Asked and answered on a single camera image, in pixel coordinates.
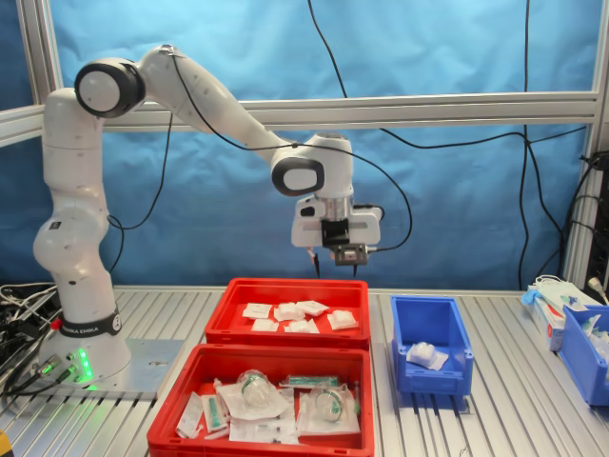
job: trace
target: window frame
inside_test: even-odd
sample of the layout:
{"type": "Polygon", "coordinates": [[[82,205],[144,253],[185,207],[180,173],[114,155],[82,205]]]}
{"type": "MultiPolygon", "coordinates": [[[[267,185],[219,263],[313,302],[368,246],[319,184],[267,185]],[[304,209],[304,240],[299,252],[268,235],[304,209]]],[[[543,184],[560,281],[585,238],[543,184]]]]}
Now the window frame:
{"type": "MultiPolygon", "coordinates": [[[[0,111],[0,148],[42,135],[44,103],[63,87],[49,0],[15,0],[34,105],[0,111]]],[[[609,0],[602,2],[594,84],[588,91],[464,93],[421,96],[243,101],[244,108],[269,129],[394,129],[487,125],[585,124],[586,157],[609,149],[609,0]]],[[[136,111],[106,122],[105,131],[167,130],[168,111],[145,102],[136,111]]],[[[176,119],[176,131],[192,130],[176,119]]],[[[581,174],[586,164],[582,165],[581,174]]],[[[602,172],[592,171],[581,194],[600,194],[602,172]]],[[[575,217],[595,225],[597,200],[580,200],[575,217]]],[[[583,288],[592,233],[572,230],[564,276],[583,288]]]]}

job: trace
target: plastic bag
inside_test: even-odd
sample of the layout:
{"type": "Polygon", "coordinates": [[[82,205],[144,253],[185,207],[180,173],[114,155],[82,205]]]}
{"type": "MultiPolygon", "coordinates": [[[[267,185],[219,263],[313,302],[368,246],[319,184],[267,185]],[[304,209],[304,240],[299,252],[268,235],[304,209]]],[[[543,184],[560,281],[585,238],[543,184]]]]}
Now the plastic bag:
{"type": "Polygon", "coordinates": [[[226,415],[221,402],[216,395],[202,395],[203,414],[206,417],[207,433],[220,430],[228,426],[226,415]]]}
{"type": "Polygon", "coordinates": [[[355,399],[346,384],[319,386],[311,393],[301,393],[296,429],[303,436],[359,433],[355,399]]]}
{"type": "Polygon", "coordinates": [[[294,411],[294,389],[284,388],[279,394],[287,401],[288,407],[278,417],[244,421],[232,419],[230,441],[250,443],[282,443],[298,445],[296,434],[296,413],[294,411]]]}
{"type": "Polygon", "coordinates": [[[590,335],[592,335],[592,332],[594,331],[594,326],[597,324],[597,321],[599,319],[600,319],[600,314],[597,314],[596,316],[592,316],[586,322],[581,324],[581,329],[583,330],[583,332],[586,334],[586,336],[588,338],[590,338],[590,335]]]}
{"type": "Polygon", "coordinates": [[[237,419],[268,419],[288,407],[266,376],[255,369],[241,374],[237,384],[217,387],[216,392],[222,396],[230,416],[237,419]]]}
{"type": "Polygon", "coordinates": [[[436,350],[434,345],[427,343],[412,345],[406,353],[406,362],[436,371],[440,370],[447,360],[448,354],[436,350]]]}
{"type": "Polygon", "coordinates": [[[315,388],[320,385],[338,387],[338,376],[298,376],[289,374],[281,383],[281,387],[315,388]]]}

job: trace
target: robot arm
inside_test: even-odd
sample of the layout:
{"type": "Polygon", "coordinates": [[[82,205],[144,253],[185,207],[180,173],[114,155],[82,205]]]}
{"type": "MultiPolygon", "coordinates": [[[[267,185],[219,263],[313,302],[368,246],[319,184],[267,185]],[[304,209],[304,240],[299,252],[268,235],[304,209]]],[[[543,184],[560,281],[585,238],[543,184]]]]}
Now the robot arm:
{"type": "Polygon", "coordinates": [[[158,102],[195,129],[218,132],[255,150],[271,168],[275,188],[297,203],[292,243],[325,247],[337,265],[365,264],[380,240],[380,209],[353,205],[353,160],[348,140],[317,134],[293,148],[267,131],[209,72],[172,46],[137,63],[103,59],[87,64],[75,89],[47,99],[43,166],[53,214],[40,228],[34,255],[50,271],[62,303],[62,325],[40,348],[75,366],[65,384],[81,386],[121,371],[130,358],[121,336],[110,276],[99,256],[108,231],[102,181],[104,119],[121,116],[145,99],[158,102]]]}
{"type": "Polygon", "coordinates": [[[292,227],[297,247],[326,247],[337,265],[361,265],[368,245],[380,240],[379,208],[354,208],[353,158],[348,140],[335,133],[317,134],[307,146],[290,143],[254,119],[207,70],[175,47],[149,51],[140,62],[105,59],[87,64],[77,75],[76,96],[91,114],[117,117],[145,98],[172,111],[193,128],[212,129],[255,151],[271,166],[275,188],[284,195],[314,197],[298,202],[292,227]]]}

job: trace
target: metal table surface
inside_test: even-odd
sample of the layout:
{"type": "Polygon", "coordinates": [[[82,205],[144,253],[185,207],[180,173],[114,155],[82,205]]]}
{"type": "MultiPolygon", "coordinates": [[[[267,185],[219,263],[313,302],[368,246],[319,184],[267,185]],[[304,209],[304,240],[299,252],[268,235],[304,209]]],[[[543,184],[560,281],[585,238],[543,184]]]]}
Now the metal table surface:
{"type": "MultiPolygon", "coordinates": [[[[3,403],[0,428],[15,455],[147,455],[147,430],[190,349],[205,341],[223,290],[117,287],[127,336],[185,340],[159,400],[76,398],[65,389],[3,403]]],[[[371,289],[369,297],[376,455],[609,456],[609,408],[583,402],[518,293],[371,289]],[[444,395],[396,395],[392,293],[457,299],[476,357],[465,405],[444,395]]]]}

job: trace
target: black cable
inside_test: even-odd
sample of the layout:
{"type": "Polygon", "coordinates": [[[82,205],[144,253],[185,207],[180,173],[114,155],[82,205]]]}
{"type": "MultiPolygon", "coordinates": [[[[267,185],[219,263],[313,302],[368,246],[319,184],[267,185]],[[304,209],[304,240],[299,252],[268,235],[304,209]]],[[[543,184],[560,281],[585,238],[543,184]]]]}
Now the black cable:
{"type": "Polygon", "coordinates": [[[125,230],[134,230],[134,229],[141,227],[145,223],[145,221],[148,220],[148,218],[150,217],[150,214],[152,214],[152,212],[154,211],[156,202],[159,200],[159,196],[161,195],[161,190],[163,190],[163,185],[165,183],[165,170],[167,167],[167,155],[169,153],[169,140],[171,138],[171,127],[172,126],[173,126],[173,112],[169,116],[169,127],[167,129],[167,141],[165,144],[165,157],[163,159],[163,169],[161,171],[161,183],[159,184],[159,189],[157,190],[156,195],[154,196],[154,200],[152,200],[152,205],[150,205],[150,209],[148,210],[147,215],[144,217],[144,219],[142,219],[142,221],[139,224],[136,224],[135,226],[131,226],[131,227],[123,227],[123,224],[116,216],[113,216],[112,214],[108,215],[109,224],[111,226],[113,226],[114,228],[121,230],[121,247],[119,248],[118,254],[116,255],[116,260],[114,260],[114,263],[112,264],[112,267],[109,270],[110,273],[112,273],[114,271],[114,269],[116,268],[116,265],[118,264],[118,261],[121,259],[121,255],[123,254],[123,247],[125,245],[125,230]]]}
{"type": "Polygon", "coordinates": [[[545,138],[540,138],[539,140],[533,140],[533,141],[530,142],[530,144],[540,143],[542,141],[547,141],[547,140],[553,140],[555,138],[560,138],[560,137],[565,136],[565,135],[570,135],[571,133],[575,133],[576,131],[580,131],[580,130],[584,130],[584,129],[587,129],[587,127],[586,126],[579,127],[577,129],[572,129],[572,130],[564,131],[563,133],[557,133],[556,135],[546,136],[545,138]]]}
{"type": "MultiPolygon", "coordinates": [[[[524,91],[529,90],[529,7],[530,1],[526,0],[526,13],[524,15],[524,91]]],[[[518,262],[518,289],[522,290],[522,264],[524,263],[524,255],[526,254],[526,248],[529,244],[529,230],[526,226],[526,217],[524,215],[524,178],[526,175],[526,157],[528,155],[527,144],[528,138],[528,127],[524,125],[524,160],[522,161],[522,175],[521,175],[521,191],[519,194],[519,206],[521,209],[522,227],[524,228],[524,244],[522,245],[521,259],[518,262]]]]}
{"type": "Polygon", "coordinates": [[[584,185],[588,175],[590,174],[590,172],[594,168],[594,164],[596,163],[597,160],[598,160],[598,157],[597,158],[593,158],[593,159],[588,161],[589,167],[586,169],[586,171],[581,176],[580,181],[578,182],[578,185],[576,186],[576,189],[573,192],[573,196],[571,197],[571,201],[569,203],[569,206],[567,207],[567,212],[566,212],[566,215],[564,217],[564,224],[562,226],[562,239],[564,240],[564,243],[562,244],[562,247],[559,247],[554,253],[552,253],[550,255],[550,257],[545,261],[543,266],[538,271],[538,274],[536,275],[536,277],[541,275],[541,273],[543,272],[545,267],[547,267],[547,265],[552,261],[552,259],[554,259],[554,257],[556,257],[557,254],[560,253],[561,250],[562,250],[562,256],[564,258],[564,254],[565,254],[564,251],[565,251],[566,246],[567,246],[566,240],[568,240],[568,238],[569,238],[569,233],[571,231],[571,226],[573,225],[572,224],[572,216],[573,216],[573,212],[574,212],[574,209],[575,209],[575,205],[578,202],[578,200],[580,200],[582,197],[586,197],[587,196],[587,197],[594,198],[592,195],[580,195],[580,196],[578,196],[578,194],[580,193],[581,188],[584,185]]]}
{"type": "Polygon", "coordinates": [[[116,221],[116,224],[119,226],[119,229],[121,230],[121,247],[119,247],[118,254],[116,254],[116,259],[114,259],[114,263],[112,264],[112,267],[108,271],[109,273],[112,273],[114,271],[114,268],[116,267],[116,264],[118,264],[118,261],[121,259],[121,255],[123,254],[123,246],[125,245],[125,229],[123,228],[123,224],[121,224],[121,221],[119,221],[115,216],[112,216],[109,214],[108,220],[110,220],[110,219],[113,219],[114,221],[116,221]]]}
{"type": "Polygon", "coordinates": [[[374,167],[375,169],[377,169],[378,171],[380,171],[390,182],[391,184],[393,184],[396,189],[400,192],[400,194],[402,195],[402,198],[404,200],[404,202],[406,203],[406,208],[408,209],[408,232],[406,233],[406,236],[404,236],[404,238],[401,240],[400,243],[398,243],[395,246],[389,247],[389,248],[377,248],[376,251],[377,252],[381,252],[384,250],[391,250],[391,249],[397,249],[399,248],[401,245],[403,245],[406,241],[408,241],[408,238],[410,238],[410,234],[412,233],[412,209],[410,207],[410,202],[408,202],[408,197],[406,196],[406,194],[404,193],[404,191],[402,190],[402,188],[398,185],[398,183],[389,175],[389,173],[387,173],[384,169],[382,169],[381,167],[379,167],[377,164],[375,164],[374,162],[372,162],[371,160],[365,159],[363,158],[361,155],[358,155],[354,152],[349,152],[347,150],[344,149],[339,149],[339,148],[332,148],[330,146],[321,146],[321,145],[306,145],[304,143],[290,143],[287,145],[280,145],[280,146],[269,146],[269,147],[263,147],[263,148],[247,148],[245,146],[241,146],[238,143],[235,143],[234,141],[230,140],[229,138],[226,138],[225,136],[223,136],[222,133],[220,133],[218,130],[216,130],[211,124],[209,124],[209,122],[207,121],[207,119],[204,117],[204,115],[199,111],[199,108],[197,107],[197,105],[194,103],[194,100],[192,99],[192,96],[190,95],[190,91],[188,90],[187,84],[184,81],[184,78],[182,77],[182,73],[180,72],[180,69],[178,68],[178,63],[176,61],[175,55],[171,56],[173,58],[173,65],[175,67],[176,73],[178,75],[178,78],[180,79],[180,82],[182,83],[182,87],[184,88],[184,91],[187,93],[187,97],[188,100],[190,101],[190,103],[192,104],[192,106],[194,107],[195,111],[197,111],[197,114],[199,115],[199,117],[201,118],[201,120],[204,122],[204,124],[207,126],[208,129],[210,129],[218,138],[222,139],[223,141],[229,143],[230,145],[234,146],[237,149],[241,149],[241,150],[251,150],[251,151],[256,151],[256,150],[271,150],[271,149],[282,149],[282,148],[298,148],[298,147],[303,147],[303,148],[318,148],[318,149],[326,149],[326,150],[334,150],[337,152],[341,152],[343,154],[347,154],[350,155],[351,157],[355,157],[356,159],[359,159],[363,162],[366,162],[368,165],[374,167]]]}
{"type": "Polygon", "coordinates": [[[24,388],[22,387],[24,384],[22,384],[21,386],[16,387],[15,389],[11,389],[12,385],[15,383],[15,381],[17,381],[17,379],[19,378],[19,376],[21,375],[21,372],[23,371],[24,367],[26,365],[28,365],[33,358],[38,354],[38,351],[40,350],[40,347],[42,346],[43,341],[45,341],[45,337],[47,336],[47,333],[44,332],[39,338],[38,341],[36,343],[36,347],[34,348],[34,350],[32,352],[30,352],[24,359],[22,359],[19,364],[14,368],[14,370],[12,371],[12,373],[9,375],[9,378],[7,379],[7,382],[4,384],[3,387],[3,391],[2,393],[5,396],[8,395],[14,395],[15,392],[20,391],[20,388],[24,388]]]}
{"type": "Polygon", "coordinates": [[[548,260],[545,261],[545,264],[543,264],[541,266],[541,268],[539,269],[539,271],[537,272],[537,274],[535,275],[536,278],[539,278],[541,276],[541,273],[543,272],[543,270],[548,266],[548,264],[550,262],[552,262],[552,260],[554,259],[554,257],[556,257],[560,252],[560,248],[556,249],[552,255],[550,255],[550,257],[548,257],[548,260]]]}
{"type": "MultiPolygon", "coordinates": [[[[308,3],[308,7],[309,10],[311,12],[311,19],[313,20],[313,24],[315,25],[315,29],[317,30],[318,34],[320,35],[320,38],[322,39],[322,41],[324,42],[325,48],[327,49],[327,52],[329,54],[330,60],[332,61],[332,66],[334,67],[334,71],[336,73],[337,79],[339,80],[339,84],[341,85],[341,91],[343,92],[343,96],[344,98],[348,98],[346,90],[344,88],[344,83],[343,83],[343,78],[341,77],[341,73],[338,69],[338,65],[336,63],[336,59],[334,58],[334,53],[332,52],[332,49],[330,48],[330,46],[327,44],[327,41],[325,40],[324,34],[322,33],[322,31],[320,30],[318,24],[317,24],[317,20],[315,18],[315,13],[313,11],[313,5],[311,3],[311,0],[307,0],[308,3]]],[[[525,14],[525,21],[524,21],[524,91],[527,92],[528,91],[528,56],[529,56],[529,18],[530,18],[530,0],[527,0],[526,2],[526,14],[525,14]]],[[[585,129],[585,127],[581,127],[581,128],[577,128],[577,129],[573,129],[573,130],[569,130],[563,133],[559,133],[556,135],[552,135],[546,138],[541,138],[539,140],[536,140],[536,142],[540,142],[540,141],[546,141],[546,140],[550,140],[552,138],[558,138],[570,133],[574,133],[576,131],[580,131],[582,129],[585,129]]],[[[382,132],[394,137],[395,139],[401,141],[402,143],[410,146],[411,148],[415,148],[415,149],[443,149],[443,148],[454,148],[454,147],[461,147],[461,146],[472,146],[472,145],[478,145],[480,143],[485,143],[488,141],[493,141],[499,138],[503,138],[506,136],[519,136],[523,139],[524,141],[524,158],[523,158],[523,162],[522,162],[522,174],[521,174],[521,190],[520,190],[520,195],[519,195],[519,205],[520,205],[520,209],[521,209],[521,219],[522,219],[522,226],[524,227],[524,245],[522,247],[522,253],[521,253],[521,258],[519,261],[519,269],[518,269],[518,277],[519,277],[519,288],[522,289],[522,283],[521,283],[521,272],[522,272],[522,263],[524,261],[524,255],[526,253],[526,248],[528,246],[528,242],[529,242],[529,231],[528,231],[528,226],[526,225],[526,218],[525,218],[525,214],[524,214],[524,208],[523,208],[523,192],[524,192],[524,179],[525,179],[525,174],[526,174],[526,156],[527,153],[531,154],[531,160],[533,162],[533,166],[535,169],[535,173],[536,173],[536,177],[537,177],[537,184],[538,184],[538,194],[539,194],[539,198],[540,198],[540,204],[541,207],[543,209],[543,211],[545,212],[545,214],[548,216],[548,218],[550,219],[550,221],[552,222],[552,224],[554,225],[554,227],[557,229],[557,232],[559,233],[559,237],[560,237],[560,245],[563,245],[563,236],[562,236],[562,230],[560,229],[559,224],[556,222],[556,220],[554,219],[554,217],[552,217],[552,214],[550,214],[549,210],[547,209],[545,202],[543,201],[543,194],[541,191],[541,180],[540,180],[540,172],[539,172],[539,167],[537,165],[537,160],[535,158],[535,153],[533,151],[533,149],[531,148],[531,142],[529,142],[528,139],[528,127],[525,125],[524,126],[524,132],[520,133],[520,132],[507,132],[501,135],[495,135],[489,138],[483,138],[481,140],[475,140],[475,141],[469,141],[469,142],[460,142],[460,143],[447,143],[447,144],[442,144],[442,145],[431,145],[431,146],[422,146],[422,145],[417,145],[415,143],[411,143],[405,139],[403,139],[400,135],[388,130],[388,129],[380,129],[382,132]]]]}
{"type": "Polygon", "coordinates": [[[12,397],[24,397],[24,396],[30,396],[30,395],[37,395],[39,393],[49,390],[50,388],[57,387],[60,384],[61,384],[61,381],[54,381],[52,384],[49,384],[48,386],[45,386],[45,387],[41,387],[37,390],[32,390],[30,392],[18,391],[16,393],[10,393],[9,395],[12,397]]]}
{"type": "Polygon", "coordinates": [[[582,226],[582,227],[586,227],[587,229],[589,229],[590,231],[592,231],[592,233],[596,233],[596,231],[594,230],[593,227],[588,226],[587,224],[583,224],[580,221],[571,221],[571,224],[577,224],[578,226],[582,226]]]}
{"type": "Polygon", "coordinates": [[[315,29],[317,29],[317,32],[319,33],[320,38],[322,38],[322,41],[325,44],[327,53],[330,55],[330,59],[332,59],[332,65],[334,66],[334,71],[336,71],[337,78],[339,78],[339,84],[341,85],[341,90],[343,91],[343,96],[344,96],[344,98],[349,98],[346,95],[346,90],[344,90],[343,78],[341,77],[339,68],[336,65],[336,60],[334,60],[334,54],[332,53],[330,46],[327,44],[327,41],[325,41],[325,37],[324,37],[324,34],[322,33],[322,31],[320,30],[320,26],[317,25],[317,20],[315,19],[315,12],[313,12],[313,5],[311,4],[311,0],[308,0],[308,9],[311,11],[311,19],[313,19],[313,24],[315,25],[315,29]]]}
{"type": "MultiPolygon", "coordinates": [[[[562,233],[562,228],[559,226],[559,223],[556,222],[554,217],[552,217],[552,214],[550,214],[550,211],[545,206],[545,202],[543,201],[543,191],[541,190],[540,169],[537,165],[537,159],[535,158],[535,154],[533,153],[533,148],[531,147],[531,143],[527,141],[525,143],[525,145],[529,149],[529,153],[531,154],[531,161],[533,162],[533,169],[535,170],[535,176],[537,178],[537,192],[538,192],[538,196],[540,198],[541,208],[543,209],[543,212],[545,212],[545,215],[548,217],[548,219],[550,219],[550,222],[552,222],[552,225],[556,228],[557,232],[559,233],[559,250],[560,250],[560,253],[563,253],[564,244],[566,243],[566,240],[564,238],[564,234],[562,233]]],[[[560,255],[560,260],[559,260],[559,274],[561,271],[562,271],[562,254],[560,255]]]]}
{"type": "Polygon", "coordinates": [[[522,227],[524,228],[524,245],[522,246],[521,259],[518,262],[518,287],[522,290],[522,263],[524,261],[524,254],[526,253],[526,247],[529,244],[529,228],[526,225],[526,217],[524,216],[524,204],[522,196],[524,195],[524,177],[526,175],[526,158],[528,156],[528,150],[524,146],[524,158],[522,159],[522,174],[521,174],[521,191],[519,196],[519,204],[521,209],[522,227]]]}
{"type": "Polygon", "coordinates": [[[600,201],[600,197],[595,197],[594,195],[579,195],[578,198],[575,199],[575,201],[577,202],[578,200],[581,200],[582,198],[592,198],[593,200],[597,200],[600,201]]]}

